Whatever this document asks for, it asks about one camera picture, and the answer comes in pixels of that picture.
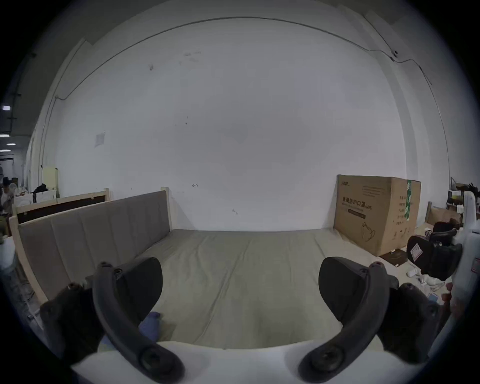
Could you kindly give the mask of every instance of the person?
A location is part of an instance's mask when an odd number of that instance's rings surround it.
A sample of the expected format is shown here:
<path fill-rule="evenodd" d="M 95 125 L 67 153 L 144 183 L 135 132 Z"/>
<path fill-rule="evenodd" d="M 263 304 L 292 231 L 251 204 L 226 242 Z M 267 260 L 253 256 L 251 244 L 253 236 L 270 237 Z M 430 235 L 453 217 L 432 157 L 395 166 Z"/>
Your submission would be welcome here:
<path fill-rule="evenodd" d="M 7 214 L 12 215 L 13 191 L 10 188 L 10 181 L 8 177 L 3 178 L 3 194 L 1 196 L 1 207 L 3 209 L 3 216 Z"/>

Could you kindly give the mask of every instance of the blue cloth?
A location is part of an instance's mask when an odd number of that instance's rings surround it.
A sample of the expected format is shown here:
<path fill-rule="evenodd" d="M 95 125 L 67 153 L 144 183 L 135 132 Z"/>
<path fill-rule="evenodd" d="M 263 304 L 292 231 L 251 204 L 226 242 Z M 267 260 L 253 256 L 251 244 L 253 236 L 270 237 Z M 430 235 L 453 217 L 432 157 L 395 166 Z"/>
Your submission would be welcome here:
<path fill-rule="evenodd" d="M 142 335 L 156 343 L 160 338 L 160 314 L 158 312 L 150 312 L 138 325 L 138 330 Z M 100 344 L 115 348 L 107 335 L 103 336 Z"/>

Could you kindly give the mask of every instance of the mattress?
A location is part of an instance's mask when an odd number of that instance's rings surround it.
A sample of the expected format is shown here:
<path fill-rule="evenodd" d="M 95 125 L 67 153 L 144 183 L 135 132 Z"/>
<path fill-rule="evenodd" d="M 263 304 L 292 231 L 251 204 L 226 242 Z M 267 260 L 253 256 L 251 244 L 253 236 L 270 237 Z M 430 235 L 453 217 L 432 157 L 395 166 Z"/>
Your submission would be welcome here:
<path fill-rule="evenodd" d="M 162 266 L 160 341 L 214 348 L 267 348 L 328 340 L 341 323 L 324 303 L 318 273 L 326 257 L 363 265 L 383 261 L 388 274 L 425 294 L 407 263 L 395 267 L 334 229 L 289 232 L 173 230 L 143 256 Z M 378 337 L 370 348 L 382 349 Z"/>

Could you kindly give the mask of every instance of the wooden bed frame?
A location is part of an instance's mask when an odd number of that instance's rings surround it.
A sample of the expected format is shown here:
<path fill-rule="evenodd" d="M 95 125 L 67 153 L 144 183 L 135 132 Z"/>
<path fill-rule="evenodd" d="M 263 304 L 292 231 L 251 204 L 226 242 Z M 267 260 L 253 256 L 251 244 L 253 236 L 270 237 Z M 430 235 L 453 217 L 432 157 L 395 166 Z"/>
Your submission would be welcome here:
<path fill-rule="evenodd" d="M 163 187 L 161 191 L 166 192 L 166 203 L 168 213 L 168 225 L 169 229 L 172 229 L 170 204 L 169 204 L 169 189 Z M 105 188 L 101 192 L 85 193 L 77 196 L 70 196 L 59 198 L 51 201 L 40 202 L 36 204 L 29 204 L 14 208 L 14 215 L 10 217 L 10 228 L 12 231 L 13 241 L 15 243 L 18 260 L 22 265 L 25 275 L 32 286 L 40 303 L 44 303 L 49 300 L 41 285 L 39 284 L 37 277 L 28 261 L 25 247 L 22 244 L 22 239 L 19 231 L 19 224 L 32 221 L 41 221 L 43 218 L 52 217 L 65 213 L 65 211 L 93 205 L 97 203 L 103 203 L 111 201 L 110 192 L 108 188 Z"/>

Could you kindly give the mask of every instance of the bed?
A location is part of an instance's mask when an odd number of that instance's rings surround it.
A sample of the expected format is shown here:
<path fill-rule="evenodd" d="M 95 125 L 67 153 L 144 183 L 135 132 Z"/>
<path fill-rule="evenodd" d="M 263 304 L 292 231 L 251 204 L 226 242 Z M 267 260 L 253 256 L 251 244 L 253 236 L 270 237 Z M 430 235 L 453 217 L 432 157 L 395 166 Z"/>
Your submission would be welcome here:
<path fill-rule="evenodd" d="M 153 308 L 163 315 L 161 341 L 252 349 L 328 340 L 340 331 L 318 289 L 326 257 L 363 265 L 381 260 L 400 284 L 430 293 L 407 277 L 407 263 L 394 267 L 334 229 L 171 230 L 168 202 L 163 188 L 18 224 L 20 260 L 31 270 L 41 301 L 82 282 L 101 261 L 119 265 L 151 256 L 163 271 L 162 295 Z M 370 348 L 383 349 L 378 337 Z"/>

